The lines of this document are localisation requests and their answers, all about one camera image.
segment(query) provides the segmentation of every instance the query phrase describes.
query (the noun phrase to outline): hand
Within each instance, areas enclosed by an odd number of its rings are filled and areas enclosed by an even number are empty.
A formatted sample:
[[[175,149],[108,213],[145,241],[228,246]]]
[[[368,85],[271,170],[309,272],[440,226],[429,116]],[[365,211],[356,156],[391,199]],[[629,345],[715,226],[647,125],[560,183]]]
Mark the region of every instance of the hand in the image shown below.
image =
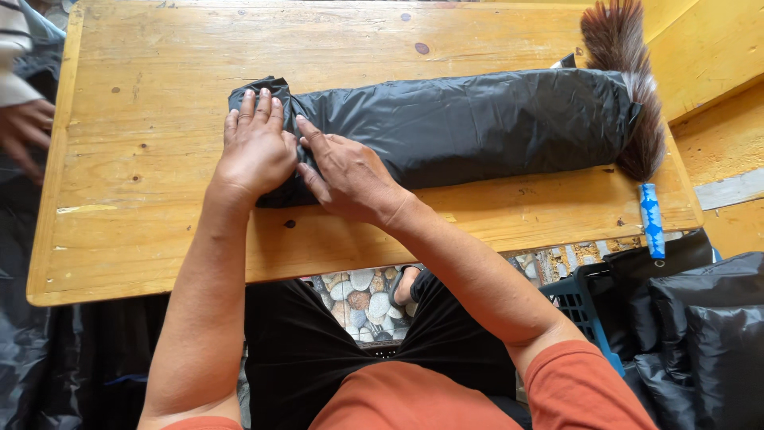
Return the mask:
[[[330,213],[384,228],[407,201],[416,200],[393,180],[371,148],[325,135],[300,115],[297,126],[305,136],[299,143],[313,151],[324,178],[305,163],[299,163],[297,171]]]
[[[55,108],[45,99],[0,108],[0,143],[8,157],[35,184],[43,184],[43,172],[29,156],[28,142],[47,151],[50,136],[44,130],[53,125]]]
[[[282,128],[281,101],[263,88],[255,111],[254,91],[247,90],[241,112],[225,117],[223,154],[210,186],[251,207],[281,185],[297,165],[297,138]]]

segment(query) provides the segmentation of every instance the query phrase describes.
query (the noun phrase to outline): forearm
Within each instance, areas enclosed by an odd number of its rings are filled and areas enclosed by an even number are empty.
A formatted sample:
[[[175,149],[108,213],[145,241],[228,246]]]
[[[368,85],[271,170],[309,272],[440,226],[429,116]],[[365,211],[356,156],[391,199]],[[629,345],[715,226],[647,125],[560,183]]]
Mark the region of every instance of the forearm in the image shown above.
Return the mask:
[[[384,227],[427,266],[486,330],[501,339],[521,374],[543,348],[584,339],[504,258],[411,196]]]
[[[151,363],[144,417],[236,399],[249,211],[222,195],[207,190]]]

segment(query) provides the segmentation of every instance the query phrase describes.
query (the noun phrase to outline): blue handle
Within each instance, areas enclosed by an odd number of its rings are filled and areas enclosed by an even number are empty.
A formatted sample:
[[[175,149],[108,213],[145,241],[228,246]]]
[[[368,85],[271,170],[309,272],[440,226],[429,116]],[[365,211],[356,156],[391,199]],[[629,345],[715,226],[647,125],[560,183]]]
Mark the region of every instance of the blue handle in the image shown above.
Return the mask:
[[[642,224],[645,225],[647,248],[654,259],[666,258],[665,240],[663,240],[663,222],[661,208],[658,206],[655,184],[639,186],[639,205],[642,207]]]

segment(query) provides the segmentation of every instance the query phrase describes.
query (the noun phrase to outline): plastic basket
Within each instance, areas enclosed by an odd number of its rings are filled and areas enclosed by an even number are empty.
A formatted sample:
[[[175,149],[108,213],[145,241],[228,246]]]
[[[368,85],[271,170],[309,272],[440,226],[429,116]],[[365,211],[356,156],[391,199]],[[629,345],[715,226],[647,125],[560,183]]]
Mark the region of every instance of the plastic basket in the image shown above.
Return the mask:
[[[623,364],[618,354],[610,352],[610,345],[607,344],[607,337],[602,330],[600,318],[597,316],[597,310],[594,308],[589,288],[587,288],[587,277],[607,270],[606,262],[581,265],[573,271],[572,276],[544,285],[539,290],[552,301],[557,309],[573,321],[573,324],[590,342],[600,348],[602,355],[618,374],[623,376],[625,375]]]

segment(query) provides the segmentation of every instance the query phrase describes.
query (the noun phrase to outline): brown feathers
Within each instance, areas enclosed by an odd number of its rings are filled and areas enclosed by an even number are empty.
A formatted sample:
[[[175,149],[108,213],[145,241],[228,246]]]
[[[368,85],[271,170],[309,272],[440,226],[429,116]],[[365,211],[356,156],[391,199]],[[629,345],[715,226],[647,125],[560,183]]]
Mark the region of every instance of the brown feathers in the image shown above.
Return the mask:
[[[597,2],[584,12],[581,32],[591,59],[590,69],[617,70],[623,75],[633,102],[642,103],[642,121],[633,131],[616,163],[630,177],[647,182],[665,154],[661,102],[642,39],[642,3],[639,0]]]

